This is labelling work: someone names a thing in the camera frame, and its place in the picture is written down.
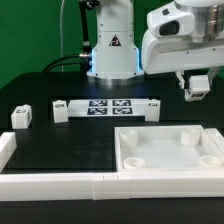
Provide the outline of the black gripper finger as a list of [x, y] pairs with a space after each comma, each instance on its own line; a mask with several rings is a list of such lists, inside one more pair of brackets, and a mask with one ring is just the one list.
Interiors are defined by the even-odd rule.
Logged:
[[185, 87], [184, 71], [176, 71], [176, 77], [179, 80], [179, 87], [181, 89], [184, 89]]
[[212, 82], [218, 73], [219, 73], [218, 67], [211, 67], [207, 72], [208, 81]]

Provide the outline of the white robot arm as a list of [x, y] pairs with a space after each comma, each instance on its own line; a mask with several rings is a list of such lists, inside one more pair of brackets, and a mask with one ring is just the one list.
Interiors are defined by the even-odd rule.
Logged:
[[110, 85], [143, 74], [224, 66], [224, 0], [173, 0], [147, 14], [142, 46], [132, 0], [100, 0], [87, 76]]

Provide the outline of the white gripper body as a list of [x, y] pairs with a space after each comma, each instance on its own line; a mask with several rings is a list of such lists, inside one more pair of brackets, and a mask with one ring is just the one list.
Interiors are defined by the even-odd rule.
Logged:
[[142, 68], [147, 74], [224, 66], [224, 38], [194, 43], [184, 37], [143, 36]]

